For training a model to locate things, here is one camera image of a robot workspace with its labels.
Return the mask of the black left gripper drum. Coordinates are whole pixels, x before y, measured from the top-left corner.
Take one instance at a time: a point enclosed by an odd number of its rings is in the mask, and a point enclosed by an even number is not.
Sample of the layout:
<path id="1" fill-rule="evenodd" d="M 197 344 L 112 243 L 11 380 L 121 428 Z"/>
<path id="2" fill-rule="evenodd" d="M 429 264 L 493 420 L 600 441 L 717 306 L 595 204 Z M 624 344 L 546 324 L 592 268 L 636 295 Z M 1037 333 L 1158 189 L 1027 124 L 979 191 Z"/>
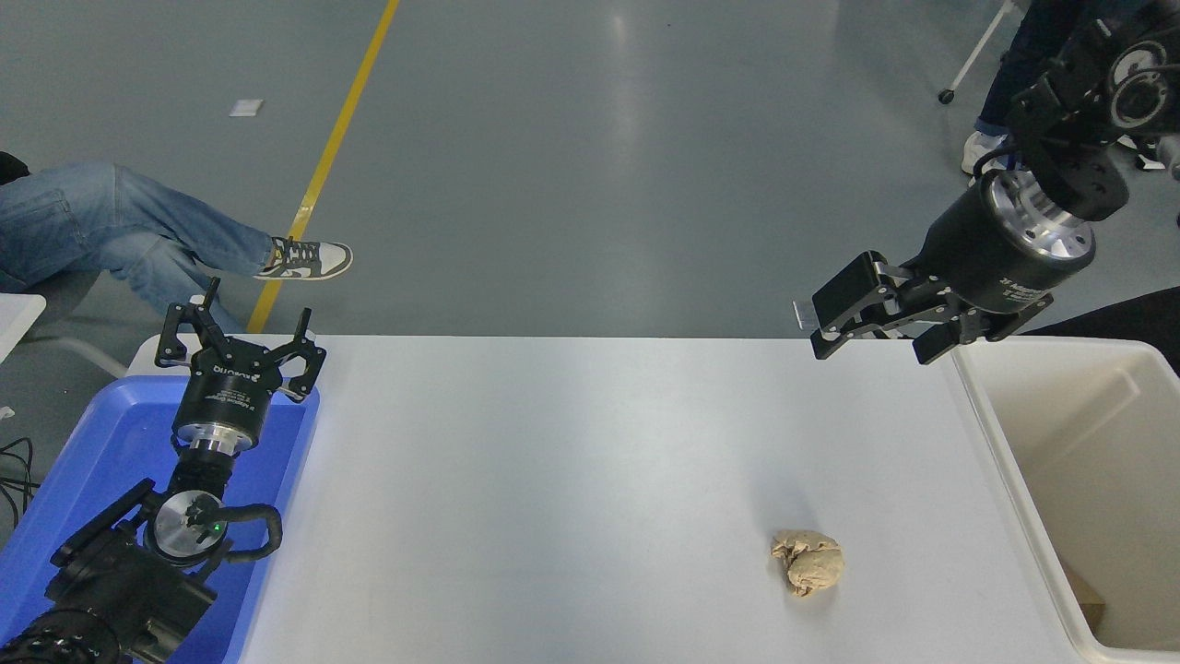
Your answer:
<path id="1" fill-rule="evenodd" d="M 260 433 L 282 382 L 277 359 L 268 353 L 266 346 L 241 338 L 229 338 L 230 359 L 223 359 L 215 346 L 196 351 L 173 418 L 173 432 L 217 425 L 240 433 Z"/>

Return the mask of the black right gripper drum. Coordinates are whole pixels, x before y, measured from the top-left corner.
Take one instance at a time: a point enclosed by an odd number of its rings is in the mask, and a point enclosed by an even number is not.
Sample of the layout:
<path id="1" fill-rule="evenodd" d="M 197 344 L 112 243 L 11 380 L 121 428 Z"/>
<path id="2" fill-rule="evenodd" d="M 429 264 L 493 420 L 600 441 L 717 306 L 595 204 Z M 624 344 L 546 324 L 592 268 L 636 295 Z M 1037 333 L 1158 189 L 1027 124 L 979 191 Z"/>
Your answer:
<path id="1" fill-rule="evenodd" d="M 1014 226 L 1021 189 L 976 180 L 927 228 L 909 269 L 990 314 L 1016 314 L 1044 297 L 1063 282 L 1063 262 L 1037 254 Z"/>

